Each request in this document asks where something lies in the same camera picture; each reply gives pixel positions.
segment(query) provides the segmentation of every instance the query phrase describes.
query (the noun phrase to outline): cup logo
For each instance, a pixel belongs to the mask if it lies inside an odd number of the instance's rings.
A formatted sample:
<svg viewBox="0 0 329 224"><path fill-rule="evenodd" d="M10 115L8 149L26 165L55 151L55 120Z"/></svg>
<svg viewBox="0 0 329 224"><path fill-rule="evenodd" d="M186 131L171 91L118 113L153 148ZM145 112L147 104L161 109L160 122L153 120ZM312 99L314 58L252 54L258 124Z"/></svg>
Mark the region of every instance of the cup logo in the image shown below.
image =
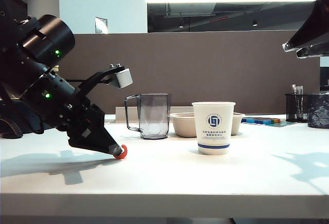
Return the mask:
<svg viewBox="0 0 329 224"><path fill-rule="evenodd" d="M207 121L211 127L217 127L221 122L221 118L217 114L211 114L207 117Z"/></svg>

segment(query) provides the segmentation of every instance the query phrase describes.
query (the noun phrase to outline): pitcher handle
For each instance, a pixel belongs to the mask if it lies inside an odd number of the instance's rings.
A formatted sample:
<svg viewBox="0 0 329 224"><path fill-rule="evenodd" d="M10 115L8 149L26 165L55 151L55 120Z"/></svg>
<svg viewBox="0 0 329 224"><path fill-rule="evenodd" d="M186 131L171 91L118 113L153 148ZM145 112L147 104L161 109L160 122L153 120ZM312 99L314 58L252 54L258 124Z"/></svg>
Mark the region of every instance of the pitcher handle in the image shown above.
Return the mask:
<svg viewBox="0 0 329 224"><path fill-rule="evenodd" d="M138 97L139 97L139 95L132 95L130 97L126 97L125 100L124 100L125 120L126 120L126 123L127 123L127 128L129 130L134 130L136 132L140 132L141 129L140 128L137 128L137 127L131 127L131 126L129 126L129 121L128 121L128 104L127 104L127 101L129 99L138 98Z"/></svg>

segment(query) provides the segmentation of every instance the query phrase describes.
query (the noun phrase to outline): blue logo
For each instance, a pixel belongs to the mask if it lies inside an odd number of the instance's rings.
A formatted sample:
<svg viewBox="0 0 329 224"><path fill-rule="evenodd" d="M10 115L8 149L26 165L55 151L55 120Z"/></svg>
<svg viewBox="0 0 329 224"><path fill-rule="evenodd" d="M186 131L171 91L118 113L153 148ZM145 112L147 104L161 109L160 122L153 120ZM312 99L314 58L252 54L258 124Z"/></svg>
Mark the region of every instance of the blue logo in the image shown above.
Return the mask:
<svg viewBox="0 0 329 224"><path fill-rule="evenodd" d="M208 116L208 123L212 127L217 127L221 122L221 118L217 115Z"/></svg>

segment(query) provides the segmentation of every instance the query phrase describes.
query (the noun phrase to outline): gray container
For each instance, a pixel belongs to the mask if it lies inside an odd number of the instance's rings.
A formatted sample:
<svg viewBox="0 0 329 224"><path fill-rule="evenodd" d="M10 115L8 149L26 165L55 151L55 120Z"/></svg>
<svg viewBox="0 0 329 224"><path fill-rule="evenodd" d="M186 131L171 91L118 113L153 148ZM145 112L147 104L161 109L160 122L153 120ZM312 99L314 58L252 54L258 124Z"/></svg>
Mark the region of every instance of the gray container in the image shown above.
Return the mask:
<svg viewBox="0 0 329 224"><path fill-rule="evenodd" d="M307 126L329 128L329 94L310 94L308 96Z"/></svg>

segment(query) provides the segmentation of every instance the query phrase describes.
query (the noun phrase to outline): blue stripe on cup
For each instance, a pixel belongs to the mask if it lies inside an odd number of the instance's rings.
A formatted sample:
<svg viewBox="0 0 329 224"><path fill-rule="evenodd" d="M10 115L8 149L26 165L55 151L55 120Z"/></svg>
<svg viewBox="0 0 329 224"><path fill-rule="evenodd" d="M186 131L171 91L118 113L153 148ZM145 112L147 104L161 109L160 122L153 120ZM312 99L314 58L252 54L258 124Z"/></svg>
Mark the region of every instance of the blue stripe on cup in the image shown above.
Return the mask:
<svg viewBox="0 0 329 224"><path fill-rule="evenodd" d="M205 145L205 144L197 144L199 147L202 148L227 148L228 146L230 146L230 144L225 144L225 145Z"/></svg>

